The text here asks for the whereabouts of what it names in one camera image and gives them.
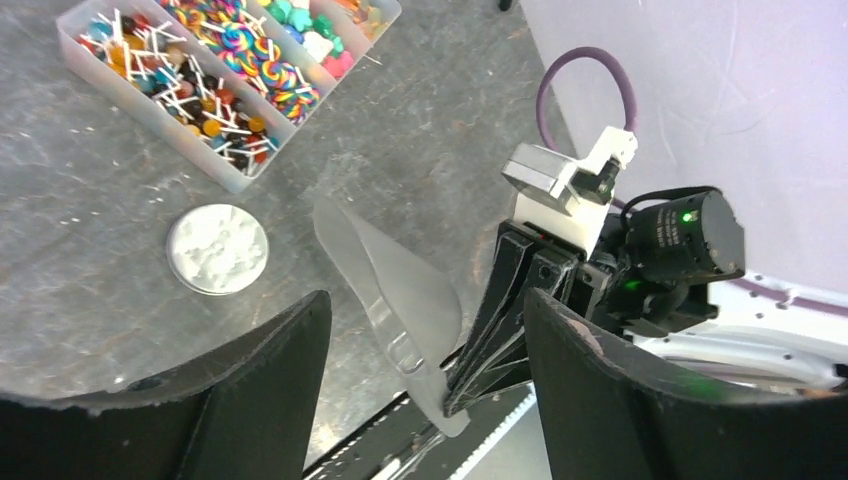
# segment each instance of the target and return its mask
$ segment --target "swirl lollipop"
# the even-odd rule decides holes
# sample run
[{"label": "swirl lollipop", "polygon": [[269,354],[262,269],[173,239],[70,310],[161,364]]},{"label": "swirl lollipop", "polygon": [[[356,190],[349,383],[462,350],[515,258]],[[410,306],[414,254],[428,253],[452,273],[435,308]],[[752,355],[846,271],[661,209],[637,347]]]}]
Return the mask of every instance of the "swirl lollipop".
[{"label": "swirl lollipop", "polygon": [[259,76],[259,61],[256,59],[256,54],[250,50],[238,52],[235,54],[236,59],[241,64],[242,71],[248,77]]},{"label": "swirl lollipop", "polygon": [[280,47],[275,44],[273,40],[267,37],[262,37],[255,41],[253,43],[253,51],[256,53],[256,56],[259,57],[259,60],[263,62],[267,62],[269,60],[276,62],[280,59],[280,55],[282,55]]},{"label": "swirl lollipop", "polygon": [[221,45],[232,52],[246,52],[253,47],[253,34],[242,23],[224,22],[221,24]]},{"label": "swirl lollipop", "polygon": [[269,88],[279,88],[285,81],[285,75],[287,75],[287,72],[277,62],[262,62],[259,67],[259,78]]},{"label": "swirl lollipop", "polygon": [[235,52],[228,52],[226,50],[221,51],[218,54],[218,58],[221,59],[222,62],[227,64],[230,67],[230,70],[236,72],[241,78],[246,78],[247,74],[244,73],[244,68],[242,66],[241,61]]}]

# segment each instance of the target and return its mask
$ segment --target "white powder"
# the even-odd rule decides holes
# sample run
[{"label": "white powder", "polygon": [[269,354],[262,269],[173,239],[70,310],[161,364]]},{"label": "white powder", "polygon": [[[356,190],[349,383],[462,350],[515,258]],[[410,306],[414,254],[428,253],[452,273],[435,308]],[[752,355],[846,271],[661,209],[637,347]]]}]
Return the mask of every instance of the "white powder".
[{"label": "white powder", "polygon": [[184,215],[168,237],[171,268],[191,289],[228,295],[253,283],[268,260],[265,230],[232,205],[206,205]]}]

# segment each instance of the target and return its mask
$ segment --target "plastic organizer box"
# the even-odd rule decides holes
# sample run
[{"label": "plastic organizer box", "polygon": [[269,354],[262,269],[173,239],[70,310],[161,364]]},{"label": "plastic organizer box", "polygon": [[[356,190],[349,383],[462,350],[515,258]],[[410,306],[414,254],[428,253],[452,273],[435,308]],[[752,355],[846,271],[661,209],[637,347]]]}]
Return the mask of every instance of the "plastic organizer box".
[{"label": "plastic organizer box", "polygon": [[[279,46],[281,59],[293,66],[299,67],[306,81],[315,87],[320,99],[309,111],[308,115],[317,110],[327,95],[344,80],[344,76],[334,78],[319,64],[298,41],[286,31],[285,26],[277,22],[257,0],[244,0],[245,10],[254,18],[262,19],[264,36],[273,40]],[[344,42],[345,50],[350,52],[354,64],[362,59],[371,49],[383,32],[400,15],[400,5],[396,0],[371,0],[370,4],[380,9],[384,27],[374,32],[367,32],[362,25],[357,25],[345,10],[350,0],[311,0],[310,13],[313,16],[323,14],[332,22],[336,35]],[[88,31],[93,19],[98,14],[113,17],[115,10],[121,15],[141,14],[151,24],[161,25],[171,22],[167,32],[184,37],[186,40],[177,44],[184,53],[193,55],[203,71],[214,77],[223,79],[226,88],[232,91],[242,101],[242,110],[251,117],[259,117],[264,121],[265,132],[274,138],[277,149],[269,150],[261,165],[257,165],[250,174],[235,168],[229,160],[216,153],[203,139],[193,133],[174,116],[148,96],[134,87],[121,74],[117,73],[107,63],[98,59],[88,48],[78,43],[81,34]],[[303,119],[295,124],[286,118],[273,104],[269,103],[254,86],[248,84],[202,44],[187,28],[180,24],[156,0],[88,0],[65,12],[56,20],[59,33],[59,43],[68,67],[88,83],[109,97],[115,104],[135,117],[154,134],[164,139],[184,157],[191,160],[201,170],[232,193],[239,193],[247,188],[254,180],[270,166],[275,157],[284,151],[284,146],[294,137],[298,129],[305,123]]]}]

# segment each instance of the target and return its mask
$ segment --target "countertop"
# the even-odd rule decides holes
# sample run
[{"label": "countertop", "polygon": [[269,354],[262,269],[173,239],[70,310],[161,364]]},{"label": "countertop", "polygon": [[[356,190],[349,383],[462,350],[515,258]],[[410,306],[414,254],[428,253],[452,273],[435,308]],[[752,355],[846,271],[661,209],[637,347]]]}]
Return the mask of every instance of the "countertop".
[{"label": "countertop", "polygon": [[[401,390],[312,230],[331,196],[444,271],[470,327],[511,190],[499,170],[537,142],[542,66],[520,11],[401,1],[404,12],[269,170],[232,195],[76,77],[55,17],[75,0],[0,0],[0,390],[120,390],[262,324],[312,290],[334,324],[307,462]],[[243,292],[207,297],[171,272],[186,211],[232,203],[270,259]]]}]

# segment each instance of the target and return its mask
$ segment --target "white panel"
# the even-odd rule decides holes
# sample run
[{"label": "white panel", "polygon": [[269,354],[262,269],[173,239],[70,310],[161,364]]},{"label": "white panel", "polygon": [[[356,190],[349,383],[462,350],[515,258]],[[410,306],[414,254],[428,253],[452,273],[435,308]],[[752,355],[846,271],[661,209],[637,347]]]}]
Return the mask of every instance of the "white panel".
[{"label": "white panel", "polygon": [[[848,2],[523,0],[546,65],[582,45],[609,50],[638,96],[629,199],[722,188],[746,228],[748,266],[848,292]],[[620,126],[615,84],[591,60],[555,92],[585,155]]]}]

